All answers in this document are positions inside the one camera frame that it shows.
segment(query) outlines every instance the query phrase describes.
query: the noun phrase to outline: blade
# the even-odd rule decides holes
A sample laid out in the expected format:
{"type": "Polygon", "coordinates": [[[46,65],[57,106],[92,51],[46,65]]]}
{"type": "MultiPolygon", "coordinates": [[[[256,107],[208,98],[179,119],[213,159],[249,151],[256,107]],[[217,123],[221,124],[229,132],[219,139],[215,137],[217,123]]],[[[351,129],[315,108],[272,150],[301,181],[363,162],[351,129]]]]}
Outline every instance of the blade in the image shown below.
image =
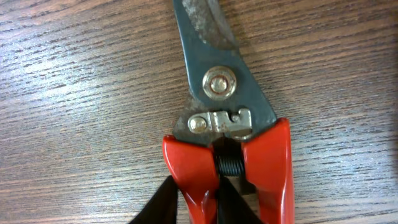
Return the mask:
{"type": "Polygon", "coordinates": [[[217,0],[182,0],[182,5],[206,44],[222,50],[237,50],[238,44],[217,0]]]}

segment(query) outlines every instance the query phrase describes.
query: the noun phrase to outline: brown wood grain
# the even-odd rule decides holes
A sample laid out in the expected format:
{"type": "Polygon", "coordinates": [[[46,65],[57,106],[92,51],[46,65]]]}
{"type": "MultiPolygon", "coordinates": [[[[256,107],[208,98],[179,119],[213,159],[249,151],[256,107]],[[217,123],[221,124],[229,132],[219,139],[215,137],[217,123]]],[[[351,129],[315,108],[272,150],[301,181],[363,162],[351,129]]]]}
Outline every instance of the brown wood grain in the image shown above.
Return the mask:
{"type": "MultiPolygon", "coordinates": [[[[296,223],[398,223],[398,1],[221,5],[290,119],[296,223]]],[[[0,223],[137,215],[188,92],[171,1],[0,0],[0,63],[0,223]]]]}

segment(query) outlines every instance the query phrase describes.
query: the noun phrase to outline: wooden table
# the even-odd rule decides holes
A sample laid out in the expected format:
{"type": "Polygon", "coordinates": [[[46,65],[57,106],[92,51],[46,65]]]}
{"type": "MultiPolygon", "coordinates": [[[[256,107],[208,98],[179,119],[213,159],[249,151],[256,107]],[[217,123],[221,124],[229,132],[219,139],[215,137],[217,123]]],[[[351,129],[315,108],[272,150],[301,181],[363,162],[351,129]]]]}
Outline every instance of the wooden table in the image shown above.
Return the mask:
{"type": "MultiPolygon", "coordinates": [[[[398,223],[398,1],[221,5],[290,119],[296,223],[398,223]]],[[[0,223],[137,215],[188,93],[171,1],[1,0],[0,57],[0,223]]]]}

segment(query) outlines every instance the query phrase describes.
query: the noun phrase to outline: red handle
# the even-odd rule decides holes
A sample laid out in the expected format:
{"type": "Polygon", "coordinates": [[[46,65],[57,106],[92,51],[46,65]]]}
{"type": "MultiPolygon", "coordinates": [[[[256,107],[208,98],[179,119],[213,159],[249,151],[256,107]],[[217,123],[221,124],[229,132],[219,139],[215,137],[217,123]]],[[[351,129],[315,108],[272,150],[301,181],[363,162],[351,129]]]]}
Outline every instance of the red handle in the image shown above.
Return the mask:
{"type": "MultiPolygon", "coordinates": [[[[247,180],[259,193],[260,218],[268,224],[294,223],[294,191],[289,122],[285,118],[242,143],[247,180]]],[[[216,223],[219,180],[211,148],[163,139],[163,156],[187,202],[193,224],[216,223]]]]}
{"type": "Polygon", "coordinates": [[[260,219],[269,224],[294,223],[294,190],[289,122],[285,118],[242,144],[247,180],[259,194],[260,219]]]}

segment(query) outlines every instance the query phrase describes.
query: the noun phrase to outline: black spring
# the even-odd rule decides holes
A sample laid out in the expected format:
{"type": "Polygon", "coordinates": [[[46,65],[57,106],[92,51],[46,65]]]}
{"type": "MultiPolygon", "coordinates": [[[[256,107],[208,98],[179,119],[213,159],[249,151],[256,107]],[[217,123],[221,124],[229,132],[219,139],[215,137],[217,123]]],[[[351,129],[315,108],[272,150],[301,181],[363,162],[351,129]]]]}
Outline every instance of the black spring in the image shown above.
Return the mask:
{"type": "Polygon", "coordinates": [[[231,156],[216,156],[216,166],[219,174],[237,177],[244,174],[243,159],[231,156]]]}

